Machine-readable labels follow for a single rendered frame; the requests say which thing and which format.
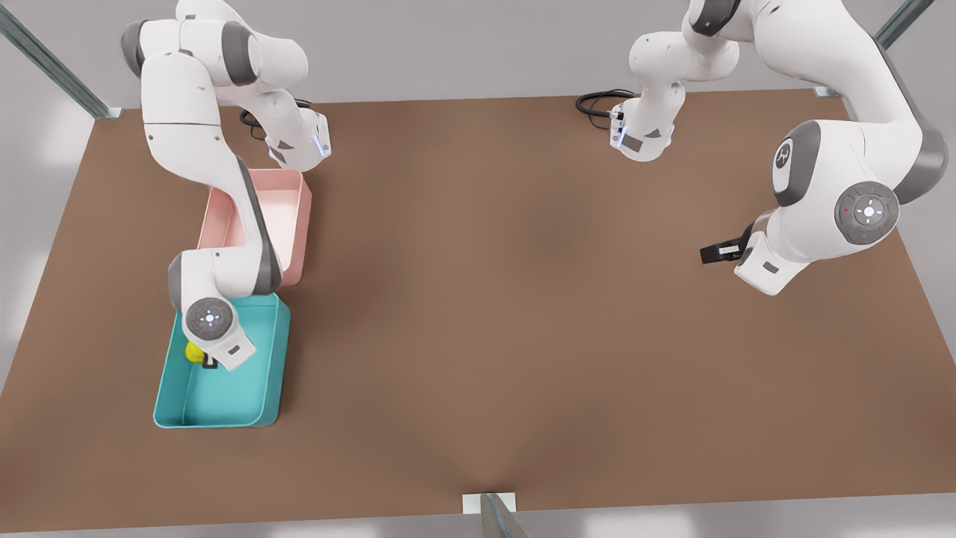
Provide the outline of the pink plastic tray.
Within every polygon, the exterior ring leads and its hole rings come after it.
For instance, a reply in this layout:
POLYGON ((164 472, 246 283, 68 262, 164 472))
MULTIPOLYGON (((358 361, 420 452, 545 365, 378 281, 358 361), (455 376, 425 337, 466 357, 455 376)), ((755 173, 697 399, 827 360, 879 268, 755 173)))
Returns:
MULTIPOLYGON (((301 280, 311 195, 302 174, 284 168, 253 168, 250 179, 282 270, 280 287, 301 280)), ((211 189, 197 247, 232 247, 246 242, 235 204, 228 194, 211 189)))

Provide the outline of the teal plastic tray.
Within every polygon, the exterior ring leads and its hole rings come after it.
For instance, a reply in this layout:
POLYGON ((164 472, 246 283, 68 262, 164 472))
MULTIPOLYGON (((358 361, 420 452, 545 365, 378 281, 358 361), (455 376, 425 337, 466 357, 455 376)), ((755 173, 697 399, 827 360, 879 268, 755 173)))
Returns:
POLYGON ((185 357, 187 337, 176 314, 153 412, 163 428, 266 427, 276 421, 289 341, 290 310, 276 294, 232 301, 256 352, 227 371, 185 357))

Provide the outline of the silver frame post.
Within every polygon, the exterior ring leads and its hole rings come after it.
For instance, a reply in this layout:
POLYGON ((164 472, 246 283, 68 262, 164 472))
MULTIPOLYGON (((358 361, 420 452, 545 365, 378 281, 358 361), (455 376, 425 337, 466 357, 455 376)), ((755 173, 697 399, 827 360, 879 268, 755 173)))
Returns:
POLYGON ((3 4, 0 4, 0 34, 93 119, 115 120, 122 116, 122 108, 106 105, 3 4))
POLYGON ((462 496, 463 514, 479 514, 481 538, 529 538, 515 516, 514 492, 474 493, 462 496))
POLYGON ((901 0, 891 17, 873 34, 874 41, 888 50, 936 0, 901 0))

